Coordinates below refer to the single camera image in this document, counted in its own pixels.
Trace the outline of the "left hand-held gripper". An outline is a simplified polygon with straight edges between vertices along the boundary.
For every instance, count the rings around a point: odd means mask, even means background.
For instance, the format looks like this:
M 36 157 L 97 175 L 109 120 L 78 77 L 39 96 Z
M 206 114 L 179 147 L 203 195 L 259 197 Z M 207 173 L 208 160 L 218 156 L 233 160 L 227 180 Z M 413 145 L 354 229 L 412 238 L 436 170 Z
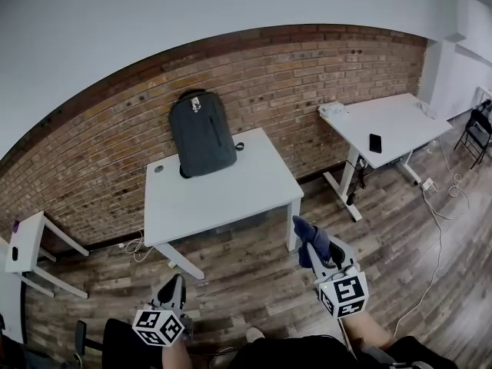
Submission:
M 171 347 L 178 340 L 193 338 L 193 323 L 184 312 L 185 279 L 175 274 L 150 300 L 150 305 L 136 312 L 132 330 L 149 346 Z

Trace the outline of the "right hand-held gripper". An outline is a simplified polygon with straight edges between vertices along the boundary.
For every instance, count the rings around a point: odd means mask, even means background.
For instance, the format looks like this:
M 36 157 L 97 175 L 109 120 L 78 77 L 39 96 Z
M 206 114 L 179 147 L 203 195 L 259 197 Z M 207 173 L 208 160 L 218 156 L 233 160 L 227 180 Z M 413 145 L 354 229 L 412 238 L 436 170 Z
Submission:
M 368 287 L 363 271 L 359 271 L 352 247 L 339 238 L 330 238 L 331 261 L 339 271 L 334 273 L 319 258 L 311 243 L 307 243 L 311 267 L 318 280 L 318 300 L 335 319 L 356 314 L 366 308 Z

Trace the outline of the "dark blue cloth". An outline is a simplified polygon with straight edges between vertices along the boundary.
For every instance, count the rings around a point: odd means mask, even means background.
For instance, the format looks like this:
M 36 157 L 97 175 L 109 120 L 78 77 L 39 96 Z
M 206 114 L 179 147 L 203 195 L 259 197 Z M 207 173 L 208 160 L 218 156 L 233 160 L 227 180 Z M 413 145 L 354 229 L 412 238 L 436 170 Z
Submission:
M 330 239 L 326 232 L 319 227 L 308 223 L 300 216 L 292 217 L 294 233 L 300 238 L 301 246 L 298 248 L 299 265 L 302 268 L 311 268 L 312 261 L 308 252 L 308 244 L 311 244 L 321 261 L 329 261 L 331 258 Z

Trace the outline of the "dark grey backpack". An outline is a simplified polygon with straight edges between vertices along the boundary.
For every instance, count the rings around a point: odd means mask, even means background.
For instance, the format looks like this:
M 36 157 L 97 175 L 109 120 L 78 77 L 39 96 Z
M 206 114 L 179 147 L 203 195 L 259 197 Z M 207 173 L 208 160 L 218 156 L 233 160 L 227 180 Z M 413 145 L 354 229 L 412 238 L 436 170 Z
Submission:
M 199 97 L 201 103 L 197 113 L 191 106 L 193 97 Z M 234 143 L 224 105 L 212 91 L 195 88 L 184 92 L 172 105 L 168 120 L 183 178 L 228 168 L 244 149 L 244 143 Z

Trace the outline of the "person's right forearm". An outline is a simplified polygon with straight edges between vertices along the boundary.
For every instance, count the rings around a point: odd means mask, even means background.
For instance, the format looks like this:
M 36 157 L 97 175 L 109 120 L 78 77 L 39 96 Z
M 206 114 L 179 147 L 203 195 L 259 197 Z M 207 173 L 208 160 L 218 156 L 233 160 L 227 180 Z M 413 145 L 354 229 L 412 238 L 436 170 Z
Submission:
M 395 342 L 392 334 L 380 326 L 367 311 L 343 317 L 341 323 L 352 347 L 365 343 L 386 350 Z

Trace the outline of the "person's left forearm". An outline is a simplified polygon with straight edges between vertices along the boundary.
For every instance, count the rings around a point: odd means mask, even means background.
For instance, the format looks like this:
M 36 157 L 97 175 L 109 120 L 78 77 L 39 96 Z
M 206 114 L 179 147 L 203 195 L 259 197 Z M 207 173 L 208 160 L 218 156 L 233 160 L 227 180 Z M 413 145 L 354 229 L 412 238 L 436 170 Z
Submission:
M 191 358 L 182 340 L 162 348 L 161 362 L 162 369 L 192 369 Z

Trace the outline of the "black office chair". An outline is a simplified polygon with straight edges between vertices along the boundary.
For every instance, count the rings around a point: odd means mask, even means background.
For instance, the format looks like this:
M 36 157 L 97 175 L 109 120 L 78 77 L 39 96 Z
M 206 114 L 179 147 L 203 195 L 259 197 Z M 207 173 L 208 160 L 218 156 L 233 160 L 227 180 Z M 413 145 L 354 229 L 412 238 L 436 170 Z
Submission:
M 87 324 L 77 321 L 75 326 L 74 360 L 83 369 L 85 351 L 101 352 L 102 369 L 163 369 L 161 347 L 148 346 L 130 324 L 110 318 L 105 324 L 103 342 L 87 337 Z

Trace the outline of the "person's black clothing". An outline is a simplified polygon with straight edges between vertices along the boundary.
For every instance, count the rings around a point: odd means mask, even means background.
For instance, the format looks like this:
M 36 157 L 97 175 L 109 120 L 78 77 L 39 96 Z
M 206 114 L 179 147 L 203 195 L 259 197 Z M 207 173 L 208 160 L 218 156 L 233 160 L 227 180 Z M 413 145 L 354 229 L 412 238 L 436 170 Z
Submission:
M 406 336 L 384 351 L 389 364 L 379 363 L 366 354 L 355 357 L 344 344 L 332 336 L 269 339 L 260 338 L 245 345 L 227 369 L 458 369 L 451 360 Z

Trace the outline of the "white square table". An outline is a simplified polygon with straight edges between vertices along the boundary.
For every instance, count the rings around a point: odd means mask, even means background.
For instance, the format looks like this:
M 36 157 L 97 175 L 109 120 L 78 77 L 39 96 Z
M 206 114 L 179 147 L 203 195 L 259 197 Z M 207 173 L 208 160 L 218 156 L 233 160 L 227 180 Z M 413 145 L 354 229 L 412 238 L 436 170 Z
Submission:
M 244 143 L 237 161 L 209 175 L 183 178 L 172 155 L 147 166 L 145 179 L 145 245 L 198 280 L 204 272 L 171 246 L 173 241 L 234 223 L 262 212 L 287 207 L 286 247 L 297 236 L 292 217 L 304 196 L 300 185 L 262 128 L 234 135 Z M 163 166 L 156 173 L 155 168 Z

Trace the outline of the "white standing desk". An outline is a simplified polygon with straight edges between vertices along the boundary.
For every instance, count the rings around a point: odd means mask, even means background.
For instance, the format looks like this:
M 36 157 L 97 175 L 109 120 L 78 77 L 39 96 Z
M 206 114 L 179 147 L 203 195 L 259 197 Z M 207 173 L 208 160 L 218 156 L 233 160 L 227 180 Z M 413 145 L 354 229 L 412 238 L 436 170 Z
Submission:
M 359 165 L 359 158 L 373 169 L 381 168 L 394 161 L 412 183 L 421 184 L 421 178 L 409 165 L 413 152 L 451 129 L 451 124 L 440 118 L 428 118 L 417 106 L 419 99 L 410 93 L 377 98 L 345 105 L 347 114 L 335 118 L 324 118 L 349 145 L 341 179 L 336 180 L 329 172 L 324 178 L 354 221 L 362 216 L 356 206 L 349 202 L 349 185 Z M 380 135 L 382 153 L 369 150 L 369 134 Z

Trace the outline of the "white green tissue box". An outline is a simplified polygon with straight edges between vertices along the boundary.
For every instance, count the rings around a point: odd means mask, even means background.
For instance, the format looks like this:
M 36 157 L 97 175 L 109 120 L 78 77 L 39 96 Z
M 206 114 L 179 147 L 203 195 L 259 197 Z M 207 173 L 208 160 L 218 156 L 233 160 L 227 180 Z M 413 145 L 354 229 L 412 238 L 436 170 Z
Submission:
M 340 102 L 334 101 L 326 104 L 322 104 L 318 107 L 320 116 L 330 119 L 337 116 L 344 116 L 347 114 L 347 109 Z

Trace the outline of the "small white side table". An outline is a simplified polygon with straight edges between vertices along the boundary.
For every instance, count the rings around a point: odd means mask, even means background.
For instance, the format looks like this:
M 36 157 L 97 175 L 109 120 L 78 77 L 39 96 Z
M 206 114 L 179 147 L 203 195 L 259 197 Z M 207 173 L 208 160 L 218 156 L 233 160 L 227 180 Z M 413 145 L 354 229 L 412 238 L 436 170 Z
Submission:
M 64 241 L 68 246 L 75 249 L 78 253 L 85 257 L 89 256 L 89 251 L 83 248 L 77 241 L 72 239 L 67 235 L 62 229 L 57 227 L 51 220 L 49 220 L 44 211 L 40 211 L 29 218 L 21 221 L 18 229 L 18 233 L 14 234 L 12 232 L 11 239 L 8 245 L 8 251 L 5 260 L 5 271 L 9 274 L 16 275 L 21 282 L 25 283 L 36 291 L 53 298 L 55 293 L 48 290 L 39 284 L 29 280 L 24 276 L 24 273 L 33 272 L 37 274 L 40 278 L 45 279 L 54 286 L 61 288 L 79 298 L 87 299 L 88 293 L 86 291 L 80 290 L 63 280 L 55 277 L 54 275 L 48 273 L 47 271 L 41 269 L 38 266 L 38 256 L 41 254 L 45 256 L 52 262 L 56 262 L 55 256 L 50 254 L 48 251 L 42 248 L 42 235 L 45 229 L 50 230 L 59 239 Z M 12 248 L 18 248 L 18 260 L 12 260 Z

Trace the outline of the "black folding chair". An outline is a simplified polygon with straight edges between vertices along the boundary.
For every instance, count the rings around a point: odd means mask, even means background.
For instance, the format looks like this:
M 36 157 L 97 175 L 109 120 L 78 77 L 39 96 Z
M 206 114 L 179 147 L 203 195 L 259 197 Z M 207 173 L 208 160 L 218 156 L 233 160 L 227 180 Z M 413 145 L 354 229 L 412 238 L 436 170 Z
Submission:
M 487 149 L 492 144 L 491 115 L 492 99 L 488 98 L 471 111 L 464 132 L 454 147 L 463 145 L 471 153 L 474 157 L 471 169 L 483 161 Z

